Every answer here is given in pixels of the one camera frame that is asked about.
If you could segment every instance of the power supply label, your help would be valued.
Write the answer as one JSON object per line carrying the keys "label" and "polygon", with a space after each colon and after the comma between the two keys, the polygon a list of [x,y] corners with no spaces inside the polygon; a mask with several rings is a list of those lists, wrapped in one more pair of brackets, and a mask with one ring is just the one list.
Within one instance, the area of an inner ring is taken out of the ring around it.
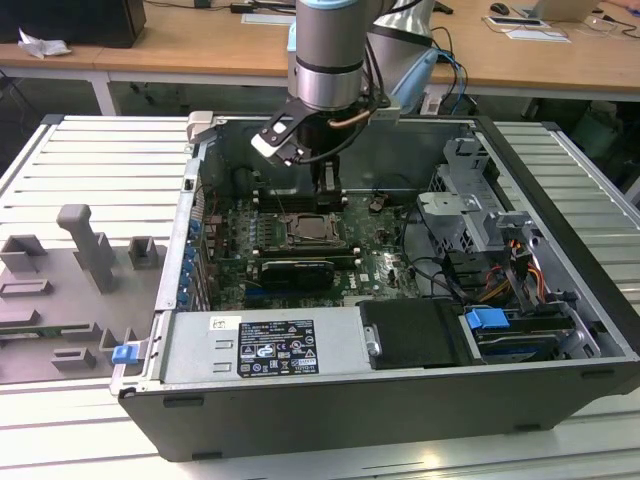
{"label": "power supply label", "polygon": [[241,377],[318,372],[313,320],[240,324],[238,375]]}

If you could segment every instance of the blue clip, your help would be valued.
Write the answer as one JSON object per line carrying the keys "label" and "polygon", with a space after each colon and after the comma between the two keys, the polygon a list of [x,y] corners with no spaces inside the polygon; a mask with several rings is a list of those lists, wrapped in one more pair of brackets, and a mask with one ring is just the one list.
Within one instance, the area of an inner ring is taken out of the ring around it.
{"label": "blue clip", "polygon": [[113,349],[111,362],[114,365],[135,365],[138,363],[139,345],[118,345]]}
{"label": "blue clip", "polygon": [[509,320],[500,308],[474,308],[465,315],[472,330],[476,328],[509,328]]}

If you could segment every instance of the slotted metal table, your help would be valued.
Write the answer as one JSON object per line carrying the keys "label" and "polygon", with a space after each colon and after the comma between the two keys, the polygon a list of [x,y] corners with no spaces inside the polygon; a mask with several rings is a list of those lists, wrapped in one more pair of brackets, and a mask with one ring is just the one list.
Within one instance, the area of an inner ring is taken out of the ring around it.
{"label": "slotted metal table", "polygon": [[[640,311],[638,211],[561,132],[541,124],[497,125]],[[64,203],[83,202],[94,212],[94,230],[114,245],[138,234],[168,242],[191,156],[185,127],[185,118],[132,117],[66,117],[41,126],[0,180],[0,240],[37,232],[47,248],[68,246],[66,232],[54,228],[55,216]],[[517,192],[499,182],[514,207],[523,208]],[[171,464],[109,394],[108,382],[0,387],[3,480],[640,476],[640,390],[600,399],[552,431]]]}

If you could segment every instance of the wooden desk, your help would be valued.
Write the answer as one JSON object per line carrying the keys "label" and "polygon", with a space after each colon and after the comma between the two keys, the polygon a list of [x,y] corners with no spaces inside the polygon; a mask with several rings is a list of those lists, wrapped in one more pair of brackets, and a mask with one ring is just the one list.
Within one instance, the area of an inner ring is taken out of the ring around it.
{"label": "wooden desk", "polygon": [[[554,97],[595,99],[626,93],[636,101],[640,98],[640,40],[622,36],[619,32],[626,27],[618,27],[614,37],[604,37],[583,24],[552,22],[553,27],[566,31],[571,43],[511,40],[482,21],[483,16],[496,15],[489,10],[491,0],[445,3],[455,13],[434,13],[431,26],[444,26],[451,32],[456,58],[469,72],[472,92],[502,90],[504,95],[504,89],[516,94],[525,89],[541,95],[518,96],[545,97],[551,93]],[[600,6],[616,20],[640,26],[640,18],[623,8],[607,3]],[[444,32],[434,33],[439,45],[448,48]],[[436,83],[446,81],[447,68],[438,65]]]}
{"label": "wooden desk", "polygon": [[[193,0],[179,0],[193,5]],[[213,2],[216,6],[227,1]],[[288,26],[243,24],[228,10],[145,4],[147,25],[133,48],[105,48],[99,70],[287,76]]]}
{"label": "wooden desk", "polygon": [[[228,3],[218,0],[215,5]],[[455,13],[434,13],[431,26],[451,32],[456,57],[469,72],[469,93],[640,101],[640,40],[619,33],[599,36],[569,23],[557,26],[571,43],[511,40],[482,21],[492,13],[491,0],[445,3]],[[614,18],[640,25],[624,9],[602,6]],[[146,29],[131,49],[72,46],[71,55],[38,60],[15,45],[0,45],[0,68],[12,76],[89,81],[105,115],[117,113],[109,91],[112,81],[286,86],[286,26],[243,24],[241,15],[226,10],[150,4],[145,10]],[[444,32],[437,31],[435,38],[448,48]],[[434,84],[449,85],[452,79],[448,65],[436,66]]]}

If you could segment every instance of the laptop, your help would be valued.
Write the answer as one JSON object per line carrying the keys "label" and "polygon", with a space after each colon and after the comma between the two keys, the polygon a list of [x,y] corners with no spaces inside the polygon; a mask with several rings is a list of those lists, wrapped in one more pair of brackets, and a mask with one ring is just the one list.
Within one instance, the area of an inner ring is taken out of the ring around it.
{"label": "laptop", "polygon": [[538,0],[533,7],[513,6],[525,18],[549,22],[583,22],[601,0]]}

